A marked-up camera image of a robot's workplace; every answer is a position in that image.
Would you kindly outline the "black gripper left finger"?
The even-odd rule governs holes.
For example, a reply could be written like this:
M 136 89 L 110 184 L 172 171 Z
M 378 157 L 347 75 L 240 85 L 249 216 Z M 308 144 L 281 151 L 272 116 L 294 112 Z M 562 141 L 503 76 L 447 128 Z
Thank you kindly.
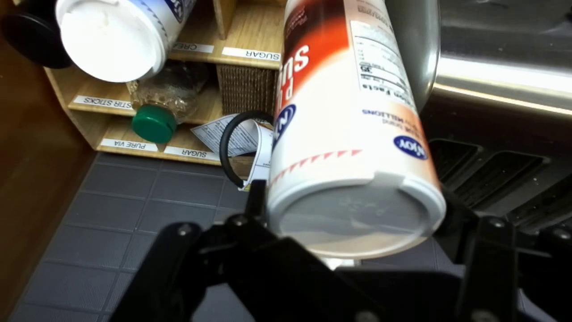
M 228 284 L 258 322 L 281 322 L 272 300 L 276 268 L 263 244 L 278 236 L 244 214 L 203 228 L 167 225 L 145 253 L 110 322 L 192 322 L 211 286 Z

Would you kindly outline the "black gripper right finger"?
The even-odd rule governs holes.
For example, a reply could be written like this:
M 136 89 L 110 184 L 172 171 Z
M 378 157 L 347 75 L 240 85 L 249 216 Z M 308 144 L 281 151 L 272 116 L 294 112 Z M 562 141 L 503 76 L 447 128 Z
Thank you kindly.
M 440 246 L 465 266 L 455 316 L 458 322 L 519 322 L 519 255 L 515 227 L 501 216 L 480 216 L 446 189 Z

